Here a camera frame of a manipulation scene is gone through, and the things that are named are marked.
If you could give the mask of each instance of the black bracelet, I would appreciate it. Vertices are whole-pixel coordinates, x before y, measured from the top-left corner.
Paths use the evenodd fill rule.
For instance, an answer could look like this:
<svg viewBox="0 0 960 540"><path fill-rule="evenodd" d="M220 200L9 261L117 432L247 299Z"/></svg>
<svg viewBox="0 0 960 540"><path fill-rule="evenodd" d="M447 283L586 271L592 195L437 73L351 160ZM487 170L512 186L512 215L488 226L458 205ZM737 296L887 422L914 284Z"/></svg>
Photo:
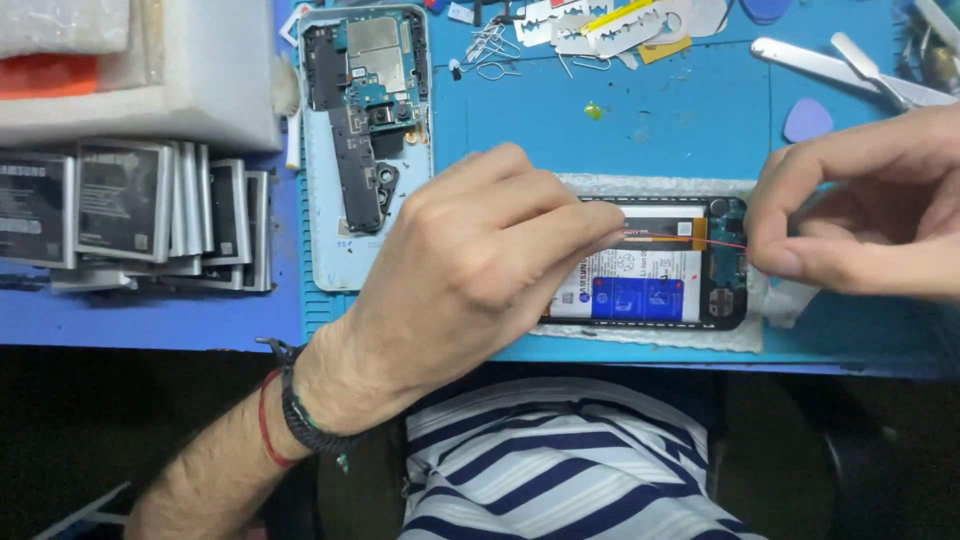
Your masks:
<svg viewBox="0 0 960 540"><path fill-rule="evenodd" d="M300 396L297 395L293 387L294 363L297 361L300 353L306 348L306 345L290 347L286 343L272 337L266 339L258 337L256 341L257 343L270 345L270 348L276 355L276 365L280 370L283 419L287 423L287 428L293 433L294 438L311 452L339 455L343 461L341 466L344 467L346 471L346 459L342 454L350 445L356 442L363 433L348 436L327 433L321 430L313 419L310 418L310 413L307 412L303 406L303 402L300 401Z"/></svg>

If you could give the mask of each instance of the guitar pick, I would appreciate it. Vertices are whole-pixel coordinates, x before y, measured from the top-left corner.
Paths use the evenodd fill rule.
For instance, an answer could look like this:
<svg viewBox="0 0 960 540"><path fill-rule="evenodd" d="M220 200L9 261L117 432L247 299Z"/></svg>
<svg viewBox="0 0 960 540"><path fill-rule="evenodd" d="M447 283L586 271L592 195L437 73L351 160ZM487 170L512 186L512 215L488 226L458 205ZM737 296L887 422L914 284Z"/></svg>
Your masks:
<svg viewBox="0 0 960 540"><path fill-rule="evenodd" d="M826 135L833 131L833 118L816 100L805 97L786 115L783 136L790 142Z"/></svg>
<svg viewBox="0 0 960 540"><path fill-rule="evenodd" d="M793 0L740 0L747 15L761 25L773 24L781 18Z"/></svg>

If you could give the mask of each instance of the stack of batteries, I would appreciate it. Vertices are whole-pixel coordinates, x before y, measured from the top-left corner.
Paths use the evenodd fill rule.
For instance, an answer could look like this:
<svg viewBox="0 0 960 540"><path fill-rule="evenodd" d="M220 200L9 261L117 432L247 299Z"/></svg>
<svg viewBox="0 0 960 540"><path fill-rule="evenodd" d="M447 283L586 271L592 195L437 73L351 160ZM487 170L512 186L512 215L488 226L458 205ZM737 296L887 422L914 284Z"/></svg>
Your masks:
<svg viewBox="0 0 960 540"><path fill-rule="evenodd" d="M0 151L0 260L50 268L57 292L145 282L270 291L269 183L192 142Z"/></svg>

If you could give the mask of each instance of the brush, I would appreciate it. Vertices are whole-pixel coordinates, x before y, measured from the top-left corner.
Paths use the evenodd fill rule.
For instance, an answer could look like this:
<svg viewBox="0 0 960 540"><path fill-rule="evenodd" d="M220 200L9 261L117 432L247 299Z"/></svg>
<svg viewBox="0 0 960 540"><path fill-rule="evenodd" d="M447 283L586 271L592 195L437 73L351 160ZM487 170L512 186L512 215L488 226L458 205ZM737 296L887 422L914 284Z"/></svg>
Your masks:
<svg viewBox="0 0 960 540"><path fill-rule="evenodd" d="M287 117L287 168L300 170L300 77L286 51L271 69L274 113Z"/></svg>

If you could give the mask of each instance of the red string bracelet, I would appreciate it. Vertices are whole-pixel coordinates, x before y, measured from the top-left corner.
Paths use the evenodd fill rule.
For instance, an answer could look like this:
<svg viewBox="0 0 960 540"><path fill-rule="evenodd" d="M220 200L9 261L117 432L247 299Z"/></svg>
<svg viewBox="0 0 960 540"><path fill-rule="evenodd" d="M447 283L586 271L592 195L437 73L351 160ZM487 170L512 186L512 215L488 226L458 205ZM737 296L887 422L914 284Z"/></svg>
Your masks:
<svg viewBox="0 0 960 540"><path fill-rule="evenodd" d="M281 468L286 469L293 466L296 461L282 457L280 454L276 453L274 450L274 445L270 444L270 434L267 432L267 413L263 410L263 403L265 401L264 394L267 389L267 385L270 384L270 381L273 380L280 373L279 369L275 369L270 372L270 375L267 376L267 379L263 381L263 385L260 386L260 408L257 411L257 415L260 417L260 438L263 439L263 447L267 449L267 455L270 456L270 459L274 461Z"/></svg>

